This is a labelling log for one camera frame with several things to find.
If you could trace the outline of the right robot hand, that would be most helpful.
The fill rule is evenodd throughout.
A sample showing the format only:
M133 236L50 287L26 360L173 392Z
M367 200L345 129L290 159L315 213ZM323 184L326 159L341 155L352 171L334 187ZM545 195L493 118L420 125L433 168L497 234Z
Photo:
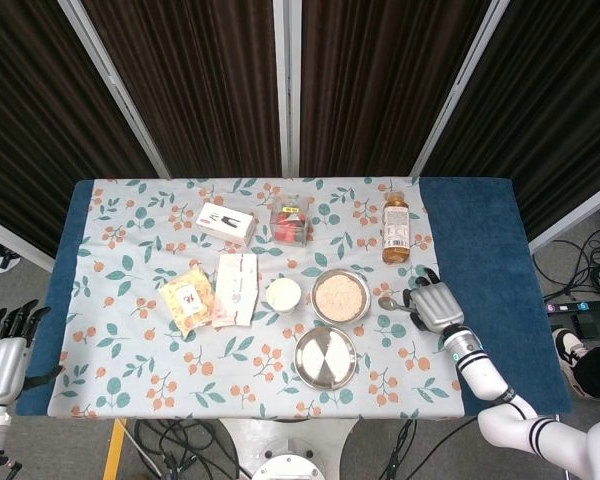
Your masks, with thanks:
M449 287L430 268L415 280L415 287L402 292L404 306L420 331L441 335L464 324L464 313Z

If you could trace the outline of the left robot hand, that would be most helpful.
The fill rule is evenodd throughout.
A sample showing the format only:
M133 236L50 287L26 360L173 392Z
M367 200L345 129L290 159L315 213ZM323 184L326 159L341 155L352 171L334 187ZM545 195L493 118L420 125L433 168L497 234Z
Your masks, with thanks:
M37 328L51 311L50 307L34 310L37 305L37 300L31 300L11 311L0 309L0 407L13 403L22 391L50 383L62 371L56 365L42 375L26 375Z

